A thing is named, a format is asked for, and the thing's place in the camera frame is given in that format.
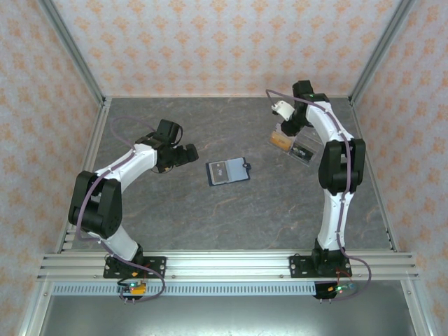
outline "black mounting plate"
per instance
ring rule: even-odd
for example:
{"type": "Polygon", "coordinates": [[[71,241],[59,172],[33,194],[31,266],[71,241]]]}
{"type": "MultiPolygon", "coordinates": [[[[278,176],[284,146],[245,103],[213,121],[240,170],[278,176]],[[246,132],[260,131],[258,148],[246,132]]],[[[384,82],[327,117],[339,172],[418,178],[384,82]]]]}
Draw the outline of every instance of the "black mounting plate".
{"type": "MultiPolygon", "coordinates": [[[[345,265],[350,266],[350,262],[346,258],[344,265],[340,265],[337,268],[341,271],[345,271],[351,276],[351,268],[346,267],[345,265]]],[[[333,278],[337,276],[335,268],[316,269],[310,255],[301,256],[295,254],[289,257],[289,271],[291,278],[333,278]]],[[[347,276],[344,273],[340,273],[340,277],[345,278],[347,276]]]]}
{"type": "MultiPolygon", "coordinates": [[[[167,269],[167,257],[143,257],[142,265],[155,270],[164,278],[165,270],[167,269]]],[[[141,269],[139,268],[126,265],[118,259],[109,256],[106,258],[103,277],[105,279],[142,279],[145,272],[140,271],[141,269]],[[139,274],[132,276],[134,272],[139,272],[139,274]]],[[[147,279],[158,279],[158,276],[154,275],[154,273],[146,273],[145,277],[147,279]]]]}

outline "yellow connector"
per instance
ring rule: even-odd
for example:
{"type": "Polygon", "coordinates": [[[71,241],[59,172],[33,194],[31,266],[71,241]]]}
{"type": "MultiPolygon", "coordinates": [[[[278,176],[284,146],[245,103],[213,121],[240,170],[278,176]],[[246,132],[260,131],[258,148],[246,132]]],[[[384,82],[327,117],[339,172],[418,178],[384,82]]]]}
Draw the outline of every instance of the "yellow connector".
{"type": "Polygon", "coordinates": [[[131,294],[143,295],[146,293],[146,283],[142,283],[136,287],[131,287],[131,294]]]}

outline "robotic arm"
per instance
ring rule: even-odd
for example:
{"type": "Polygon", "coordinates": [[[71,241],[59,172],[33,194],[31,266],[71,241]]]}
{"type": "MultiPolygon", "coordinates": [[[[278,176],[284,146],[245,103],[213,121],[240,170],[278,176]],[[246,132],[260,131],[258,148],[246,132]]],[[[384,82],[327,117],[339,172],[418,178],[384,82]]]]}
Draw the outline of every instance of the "robotic arm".
{"type": "Polygon", "coordinates": [[[321,231],[311,257],[294,261],[294,265],[297,264],[294,274],[297,277],[301,274],[304,277],[331,277],[336,269],[351,273],[349,260],[344,255],[344,229],[350,201],[363,181],[365,143],[344,129],[333,113],[328,98],[324,94],[314,93],[309,80],[294,84],[293,96],[314,104],[302,101],[295,101],[294,107],[284,101],[274,104],[273,113],[284,119],[281,130],[292,137],[305,126],[314,127],[325,146],[318,170],[319,183],[325,196],[321,231]],[[345,141],[348,141],[350,153],[347,153],[345,141]],[[350,179],[348,192],[347,179],[350,179]]]}
{"type": "Polygon", "coordinates": [[[69,210],[69,222],[76,225],[81,204],[92,184],[103,176],[87,202],[81,229],[105,244],[109,250],[123,260],[142,265],[143,250],[121,225],[121,195],[137,177],[145,171],[157,167],[160,173],[173,166],[181,166],[196,161],[199,156],[194,145],[177,146],[177,134],[181,126],[175,122],[161,120],[157,131],[138,139],[134,149],[109,166],[95,173],[82,171],[76,178],[69,210]],[[126,161],[116,170],[113,167],[126,161]]]}

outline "orange floral pattern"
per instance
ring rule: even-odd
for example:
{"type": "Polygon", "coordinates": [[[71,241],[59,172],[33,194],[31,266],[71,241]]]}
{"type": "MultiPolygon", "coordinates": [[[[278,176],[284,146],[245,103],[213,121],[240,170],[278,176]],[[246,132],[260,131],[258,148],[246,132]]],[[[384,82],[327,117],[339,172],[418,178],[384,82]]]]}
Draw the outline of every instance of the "orange floral pattern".
{"type": "Polygon", "coordinates": [[[0,333],[17,335],[67,217],[97,104],[37,1],[1,1],[0,22],[0,333]]]}
{"type": "Polygon", "coordinates": [[[399,0],[55,2],[105,95],[151,97],[348,95],[399,0]]]}
{"type": "Polygon", "coordinates": [[[417,252],[440,331],[448,330],[447,41],[446,1],[419,1],[357,106],[391,224],[401,249],[417,252]]]}

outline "wire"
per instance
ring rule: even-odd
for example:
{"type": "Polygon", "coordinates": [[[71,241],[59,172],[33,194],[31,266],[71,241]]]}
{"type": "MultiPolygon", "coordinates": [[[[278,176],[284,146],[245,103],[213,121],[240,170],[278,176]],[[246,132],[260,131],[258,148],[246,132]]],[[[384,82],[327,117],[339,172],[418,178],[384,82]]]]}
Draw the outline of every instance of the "wire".
{"type": "Polygon", "coordinates": [[[181,140],[182,140],[182,137],[183,137],[183,128],[182,128],[182,126],[179,125],[179,129],[181,130],[181,137],[179,138],[178,141],[176,141],[175,143],[173,143],[173,147],[176,147],[177,145],[179,145],[180,142],[181,142],[181,140]]]}
{"type": "Polygon", "coordinates": [[[332,299],[332,301],[343,301],[343,300],[348,300],[348,299],[354,298],[354,297],[360,295],[362,292],[364,292],[370,285],[370,282],[372,280],[372,270],[370,269],[369,264],[367,264],[363,259],[348,255],[345,252],[345,249],[341,243],[340,230],[341,230],[341,226],[342,226],[342,218],[344,216],[345,195],[350,192],[350,182],[351,182],[351,153],[350,153],[349,140],[346,138],[345,134],[342,133],[341,127],[340,127],[338,121],[335,119],[335,117],[331,113],[329,113],[328,110],[326,108],[324,108],[323,106],[318,105],[312,101],[308,101],[306,99],[296,98],[293,96],[289,96],[287,94],[283,94],[283,93],[280,93],[277,91],[267,89],[266,95],[269,98],[269,100],[271,101],[272,105],[275,105],[275,103],[274,103],[274,100],[272,99],[272,97],[270,96],[270,93],[280,96],[280,97],[290,98],[297,102],[306,103],[308,105],[315,106],[318,109],[322,110],[322,112],[324,112],[331,119],[332,123],[335,125],[337,131],[340,133],[342,139],[344,140],[345,151],[346,151],[346,156],[347,156],[347,174],[346,174],[347,182],[346,182],[345,191],[342,193],[342,198],[341,198],[341,208],[339,210],[339,219],[337,221],[337,229],[336,229],[336,240],[337,240],[337,245],[339,246],[339,249],[345,258],[356,260],[356,261],[364,264],[364,266],[367,268],[367,271],[368,271],[368,278],[367,278],[367,283],[365,284],[365,286],[362,289],[360,289],[358,292],[350,294],[348,296],[344,296],[344,297],[336,297],[335,299],[332,299]]]}
{"type": "Polygon", "coordinates": [[[173,168],[174,168],[174,166],[169,168],[169,170],[167,170],[167,171],[163,171],[162,173],[159,173],[158,171],[153,171],[152,169],[149,169],[149,170],[151,170],[154,174],[168,174],[171,170],[173,170],[173,168]]]}
{"type": "Polygon", "coordinates": [[[336,273],[338,273],[338,275],[337,275],[337,282],[338,282],[338,283],[339,283],[339,281],[340,281],[340,279],[341,279],[341,273],[343,273],[347,278],[350,279],[350,282],[353,283],[353,280],[352,280],[352,278],[351,278],[351,275],[350,275],[349,273],[345,272],[344,270],[337,268],[337,269],[336,269],[336,273]]]}
{"type": "MultiPolygon", "coordinates": [[[[140,300],[137,300],[137,301],[136,301],[136,300],[133,300],[133,302],[135,303],[135,302],[144,302],[144,301],[152,300],[152,299],[155,299],[155,298],[158,298],[159,296],[161,296],[161,294],[165,291],[165,288],[166,288],[166,284],[165,284],[165,280],[163,279],[163,276],[161,276],[158,272],[156,272],[155,270],[153,270],[153,269],[151,269],[151,268],[144,267],[144,266],[141,266],[141,265],[138,265],[138,264],[134,264],[133,262],[130,262],[130,261],[128,261],[128,260],[125,260],[125,259],[121,258],[119,255],[115,255],[114,252],[113,252],[107,245],[105,245],[105,243],[103,243],[103,242],[102,242],[100,239],[98,239],[98,238],[83,238],[83,237],[81,236],[81,223],[83,222],[83,216],[84,216],[85,208],[86,208],[87,203],[89,202],[90,197],[92,196],[92,193],[94,192],[95,188],[99,185],[99,183],[101,182],[101,180],[102,180],[104,177],[106,177],[107,175],[109,175],[111,172],[113,172],[113,171],[116,170],[117,168],[119,168],[119,167],[125,165],[126,163],[128,163],[128,162],[135,156],[135,151],[136,151],[136,149],[135,149],[134,144],[131,143],[130,141],[128,141],[128,140],[122,138],[122,137],[121,137],[121,136],[114,130],[114,128],[113,128],[113,125],[116,123],[116,121],[117,121],[117,120],[122,120],[122,119],[130,119],[130,120],[137,121],[138,123],[141,123],[141,124],[143,124],[143,125],[145,125],[145,126],[151,128],[152,130],[154,130],[150,125],[146,124],[145,122],[143,122],[143,121],[141,121],[140,119],[135,118],[135,117],[131,117],[131,116],[122,116],[122,117],[118,117],[118,118],[114,118],[114,119],[112,119],[111,124],[110,124],[112,135],[113,135],[117,140],[123,142],[124,144],[127,144],[127,145],[132,149],[132,152],[131,152],[131,153],[129,154],[129,156],[126,157],[123,161],[119,162],[118,164],[116,164],[115,166],[111,167],[109,170],[106,170],[103,174],[101,174],[101,175],[94,181],[94,183],[90,186],[89,190],[88,190],[87,193],[85,194],[83,203],[81,204],[81,208],[80,208],[80,211],[79,211],[78,220],[76,221],[76,237],[77,237],[79,240],[83,241],[83,242],[92,242],[92,241],[95,241],[95,242],[100,243],[100,244],[104,247],[104,249],[111,255],[111,257],[114,257],[115,259],[117,259],[117,260],[121,261],[122,263],[125,263],[125,264],[127,264],[127,265],[129,265],[129,266],[133,266],[133,267],[135,267],[135,268],[139,268],[140,270],[143,270],[143,271],[147,271],[147,272],[153,273],[156,277],[158,277],[158,278],[161,280],[161,282],[162,282],[162,288],[160,289],[160,291],[159,291],[158,293],[156,293],[156,294],[154,294],[154,295],[152,295],[152,296],[143,297],[143,298],[141,298],[140,300]]],[[[123,301],[125,301],[125,302],[127,301],[127,299],[125,299],[125,298],[123,297],[123,289],[121,290],[120,298],[121,298],[123,301]]]]}
{"type": "Polygon", "coordinates": [[[136,274],[136,276],[133,277],[129,277],[129,278],[123,278],[121,280],[117,281],[117,284],[119,286],[124,286],[124,287],[129,287],[128,283],[125,283],[124,281],[129,280],[129,279],[138,279],[137,277],[141,275],[141,273],[143,273],[143,281],[146,280],[146,272],[144,272],[142,269],[136,274]]]}
{"type": "MultiPolygon", "coordinates": [[[[159,279],[161,280],[161,282],[162,282],[162,288],[159,290],[158,293],[156,293],[156,294],[154,294],[154,295],[152,295],[152,296],[146,296],[146,297],[143,297],[143,298],[141,298],[141,299],[139,299],[139,300],[134,300],[134,303],[136,303],[136,302],[145,302],[145,301],[149,301],[149,300],[158,298],[158,297],[161,296],[161,294],[165,291],[167,285],[166,285],[166,283],[165,283],[165,279],[163,279],[163,276],[161,276],[159,272],[156,272],[154,269],[151,269],[151,268],[149,268],[149,267],[145,267],[145,266],[142,266],[142,265],[134,264],[133,262],[130,262],[130,261],[128,261],[128,260],[125,260],[125,259],[121,258],[119,255],[115,255],[115,254],[113,254],[112,250],[111,250],[107,245],[105,245],[104,242],[101,242],[101,245],[102,245],[102,246],[104,247],[104,249],[105,249],[106,251],[108,251],[108,252],[111,254],[111,256],[114,257],[115,259],[121,261],[122,263],[125,263],[126,265],[133,266],[133,267],[135,267],[135,268],[139,268],[140,270],[143,270],[143,271],[147,271],[147,272],[153,273],[157,278],[159,278],[159,279]]],[[[127,299],[123,296],[123,291],[124,291],[124,288],[121,290],[121,293],[120,293],[120,299],[126,302],[127,299]]]]}

